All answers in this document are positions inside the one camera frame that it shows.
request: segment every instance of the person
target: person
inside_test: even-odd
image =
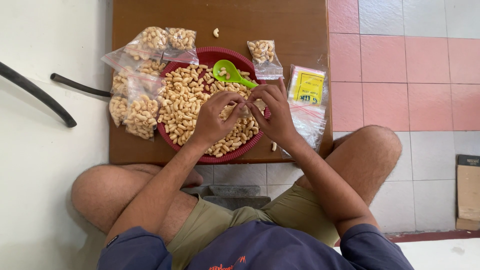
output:
[[[97,269],[412,269],[368,208],[400,156],[398,137],[366,126],[336,140],[324,160],[295,130],[279,84],[257,86],[247,100],[228,91],[213,95],[195,133],[163,168],[100,165],[75,180],[73,205],[107,234]],[[251,103],[258,98],[270,109],[268,119]],[[237,105],[223,121],[218,115],[232,101]],[[304,175],[262,209],[231,211],[181,192],[202,183],[194,165],[232,130],[244,106]],[[342,254],[331,248],[339,237]]]

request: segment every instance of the red plastic tray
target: red plastic tray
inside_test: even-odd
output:
[[[254,79],[257,83],[259,84],[266,83],[265,80],[257,80],[252,61],[248,60],[243,55],[235,51],[232,51],[226,48],[221,48],[221,47],[202,47],[202,48],[197,48],[197,55],[198,55],[200,64],[207,65],[208,67],[213,67],[214,64],[219,60],[222,60],[222,59],[229,60],[232,63],[234,63],[235,66],[241,71],[250,72],[249,77]],[[171,62],[165,67],[165,69],[163,70],[160,76],[165,77],[166,73],[172,72],[179,67],[186,68],[188,65],[189,64],[186,64],[186,63]],[[198,77],[199,78],[203,77],[205,73],[206,71],[203,71]],[[268,118],[270,116],[270,111],[268,110],[268,108],[265,108],[264,113],[265,113],[265,118]],[[168,143],[168,145],[170,145],[177,152],[180,150],[181,146],[177,144],[173,144],[172,140],[170,140],[169,135],[165,132],[164,123],[160,123],[160,127],[158,127],[157,130],[160,132],[160,134]],[[235,159],[245,154],[248,150],[250,150],[250,148],[252,148],[258,142],[258,140],[260,140],[262,135],[263,135],[263,132],[260,130],[257,135],[253,135],[253,137],[250,140],[248,140],[246,144],[241,145],[238,149],[232,152],[227,152],[225,155],[223,155],[220,158],[216,158],[215,156],[210,156],[210,155],[203,155],[199,159],[199,161],[205,162],[205,163],[221,163],[221,162]]]

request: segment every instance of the black hose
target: black hose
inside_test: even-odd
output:
[[[67,127],[74,127],[77,125],[77,122],[73,117],[50,95],[45,93],[42,89],[36,86],[34,83],[29,81],[27,78],[23,77],[21,74],[11,69],[4,63],[0,62],[0,75],[5,77],[7,80],[12,83],[20,86],[28,93],[32,94],[38,100],[47,105],[52,111],[54,111],[62,120],[65,121]]]
[[[97,96],[101,96],[101,97],[107,97],[107,98],[109,98],[111,96],[110,92],[97,90],[97,89],[94,89],[94,88],[91,88],[91,87],[88,87],[88,86],[81,85],[77,82],[74,82],[74,81],[72,81],[70,79],[67,79],[67,78],[65,78],[61,75],[56,74],[56,73],[52,73],[52,75],[50,75],[50,80],[52,80],[54,82],[57,82],[57,83],[64,84],[66,86],[70,86],[72,88],[78,89],[78,90],[83,91],[83,92],[93,94],[93,95],[97,95]]]

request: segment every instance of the yellow label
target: yellow label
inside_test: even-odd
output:
[[[322,87],[325,76],[307,71],[299,71],[295,88],[293,89],[293,100],[305,101],[310,104],[320,104],[322,101]]]

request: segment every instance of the hairy leg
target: hairy leg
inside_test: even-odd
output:
[[[72,186],[72,203],[94,226],[107,234],[120,214],[162,167],[133,164],[100,165],[78,176]],[[201,185],[192,170],[183,186]],[[198,199],[177,191],[159,234],[168,244],[195,207]]]
[[[402,145],[394,132],[373,125],[336,140],[334,151],[325,161],[370,205],[401,151]],[[312,190],[305,176],[296,184]]]

